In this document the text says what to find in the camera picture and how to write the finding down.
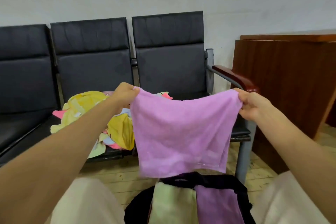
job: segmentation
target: tiled floor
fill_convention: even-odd
[[[336,156],[336,128],[325,125],[318,142]],[[227,161],[227,173],[234,174],[238,155],[238,143],[231,143]],[[121,160],[86,164],[80,177],[100,179],[115,194],[125,208],[140,191],[153,186],[156,179],[141,178],[138,175],[139,162],[135,157]],[[215,174],[215,171],[199,170],[203,174]],[[255,202],[259,193],[273,181],[277,174],[256,154],[251,153],[251,164],[247,173],[245,186],[250,201]]]

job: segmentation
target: beige pants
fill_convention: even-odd
[[[328,224],[292,173],[279,175],[251,210],[256,224]],[[57,203],[51,224],[123,224],[124,210],[99,180],[73,181]]]

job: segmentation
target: person's left arm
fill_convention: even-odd
[[[0,168],[0,223],[44,223],[109,120],[139,93],[133,88],[121,83],[77,121]]]

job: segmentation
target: black leather chair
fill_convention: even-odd
[[[115,90],[133,84],[126,18],[51,24],[64,101],[90,90]],[[122,158],[130,151],[113,150],[87,161]]]
[[[38,131],[60,106],[47,31],[0,28],[0,165],[48,136]]]
[[[212,94],[213,73],[242,89],[257,90],[248,79],[213,65],[213,50],[204,51],[202,11],[132,17],[132,24],[136,50],[133,63],[137,63],[144,90],[168,91],[175,100],[197,99]],[[253,136],[247,122],[238,115],[231,141],[241,142],[236,176],[242,183]]]

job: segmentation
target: person's right arm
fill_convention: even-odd
[[[239,92],[240,114],[254,121],[284,160],[298,183],[330,223],[336,223],[336,159],[307,137],[270,101]]]

